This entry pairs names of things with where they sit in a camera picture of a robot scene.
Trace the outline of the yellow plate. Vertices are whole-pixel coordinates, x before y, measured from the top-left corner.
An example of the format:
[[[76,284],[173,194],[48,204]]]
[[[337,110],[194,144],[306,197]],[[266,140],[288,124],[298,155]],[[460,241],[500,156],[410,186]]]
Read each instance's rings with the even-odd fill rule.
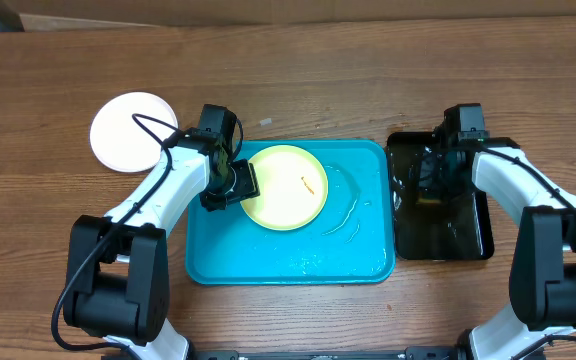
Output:
[[[267,147],[253,155],[259,195],[241,205],[258,225],[276,231],[307,225],[322,211],[328,178],[320,161],[293,145]]]

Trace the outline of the yellow green sponge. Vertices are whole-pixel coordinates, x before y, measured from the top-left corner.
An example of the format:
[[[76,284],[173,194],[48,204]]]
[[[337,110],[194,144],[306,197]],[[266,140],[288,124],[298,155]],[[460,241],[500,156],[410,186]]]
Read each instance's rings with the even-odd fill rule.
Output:
[[[441,204],[442,200],[434,197],[418,197],[416,203],[419,205],[435,206]]]

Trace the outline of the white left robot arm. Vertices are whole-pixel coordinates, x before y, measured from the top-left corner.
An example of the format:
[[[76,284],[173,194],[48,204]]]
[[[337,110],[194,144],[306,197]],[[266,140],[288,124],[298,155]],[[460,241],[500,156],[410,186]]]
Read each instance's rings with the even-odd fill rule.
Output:
[[[59,321],[95,337],[82,350],[116,348],[134,359],[186,359],[189,341],[171,325],[167,239],[188,205],[208,211],[254,198],[253,165],[235,160],[221,135],[173,135],[137,189],[102,217],[71,230],[66,284],[51,320],[55,342],[75,351]]]

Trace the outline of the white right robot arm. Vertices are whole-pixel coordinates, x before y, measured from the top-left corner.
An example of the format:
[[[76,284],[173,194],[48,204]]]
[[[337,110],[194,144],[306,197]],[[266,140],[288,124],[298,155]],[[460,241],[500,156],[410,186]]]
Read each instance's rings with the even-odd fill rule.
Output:
[[[490,200],[519,228],[508,304],[464,332],[451,358],[539,358],[547,343],[576,342],[576,196],[484,130],[391,136],[387,156],[402,258],[490,258]]]

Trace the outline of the cream white plate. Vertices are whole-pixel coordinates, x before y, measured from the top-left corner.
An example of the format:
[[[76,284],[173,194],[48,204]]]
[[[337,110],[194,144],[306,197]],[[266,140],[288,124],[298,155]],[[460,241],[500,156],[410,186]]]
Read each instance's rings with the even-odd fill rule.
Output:
[[[107,102],[94,116],[89,142],[96,158],[108,168],[126,173],[148,170],[160,159],[160,145],[132,118],[141,114],[163,124],[139,117],[138,121],[165,140],[178,127],[169,104],[147,92],[129,92]]]

